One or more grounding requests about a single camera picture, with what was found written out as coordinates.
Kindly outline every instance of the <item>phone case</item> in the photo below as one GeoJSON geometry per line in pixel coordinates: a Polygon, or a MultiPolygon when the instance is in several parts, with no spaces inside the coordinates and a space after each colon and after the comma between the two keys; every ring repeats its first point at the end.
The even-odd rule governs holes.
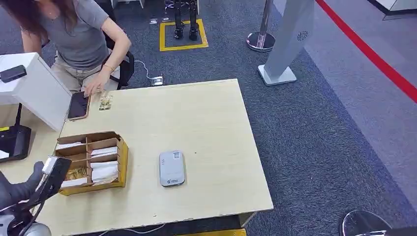
{"type": "Polygon", "coordinates": [[[89,116],[90,99],[91,99],[91,96],[89,96],[89,99],[88,99],[88,102],[87,102],[87,111],[86,111],[86,115],[85,116],[83,116],[83,117],[75,117],[75,118],[68,118],[68,120],[78,120],[78,119],[87,118],[89,116]]]}

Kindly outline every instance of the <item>cardboard box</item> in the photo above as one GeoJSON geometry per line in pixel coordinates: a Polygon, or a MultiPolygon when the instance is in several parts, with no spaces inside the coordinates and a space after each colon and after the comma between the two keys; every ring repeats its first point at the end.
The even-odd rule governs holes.
{"type": "Polygon", "coordinates": [[[72,161],[70,170],[85,168],[87,183],[77,186],[61,188],[59,193],[69,196],[76,193],[85,193],[106,188],[125,187],[127,175],[127,156],[128,147],[123,138],[115,132],[102,132],[92,134],[82,134],[70,137],[58,138],[58,144],[70,144],[82,142],[82,145],[67,147],[55,150],[55,156],[68,158],[72,161]],[[105,155],[100,157],[91,157],[91,152],[95,149],[117,147],[117,154],[105,155]],[[118,177],[112,182],[93,183],[91,180],[92,168],[94,162],[118,162],[118,177]]]}

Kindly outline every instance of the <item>white kiosk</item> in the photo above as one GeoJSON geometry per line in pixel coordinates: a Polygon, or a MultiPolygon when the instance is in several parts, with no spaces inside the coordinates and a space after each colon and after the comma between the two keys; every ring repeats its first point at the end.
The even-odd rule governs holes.
{"type": "Polygon", "coordinates": [[[273,49],[265,65],[258,66],[267,86],[297,80],[289,65],[311,36],[313,20],[314,0],[287,0],[273,49]]]}

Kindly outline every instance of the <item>light wood tabletop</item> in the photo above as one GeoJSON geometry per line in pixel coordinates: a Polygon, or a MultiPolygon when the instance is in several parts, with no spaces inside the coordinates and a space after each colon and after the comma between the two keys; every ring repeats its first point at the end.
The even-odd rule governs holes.
{"type": "MultiPolygon", "coordinates": [[[[53,235],[226,215],[239,215],[244,225],[254,213],[273,208],[236,79],[108,95],[113,96],[110,110],[100,111],[98,96],[93,97],[89,116],[67,121],[61,137],[120,134],[129,146],[126,187],[52,197],[37,221],[48,225],[53,235]],[[159,154],[170,150],[183,152],[186,181],[166,188],[159,183],[159,154]]],[[[46,158],[54,145],[45,145],[39,158],[46,158]]],[[[31,153],[29,159],[36,158],[31,153]]],[[[29,166],[11,165],[4,170],[13,180],[31,173],[29,166]]]]}
{"type": "MultiPolygon", "coordinates": [[[[18,105],[0,105],[0,127],[12,126],[16,120],[18,105]]],[[[32,129],[29,155],[19,161],[0,163],[0,171],[10,182],[23,182],[33,172],[33,165],[37,161],[45,161],[48,155],[54,153],[57,138],[60,136],[41,119],[32,114],[25,107],[22,108],[21,125],[32,129]]]]}

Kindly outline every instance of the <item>gray device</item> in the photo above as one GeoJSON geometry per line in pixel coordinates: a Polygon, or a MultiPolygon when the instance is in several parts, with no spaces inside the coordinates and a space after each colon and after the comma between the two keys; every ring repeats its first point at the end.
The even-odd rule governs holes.
{"type": "Polygon", "coordinates": [[[181,151],[168,151],[159,155],[159,182],[164,187],[185,182],[184,157],[181,151]]]}

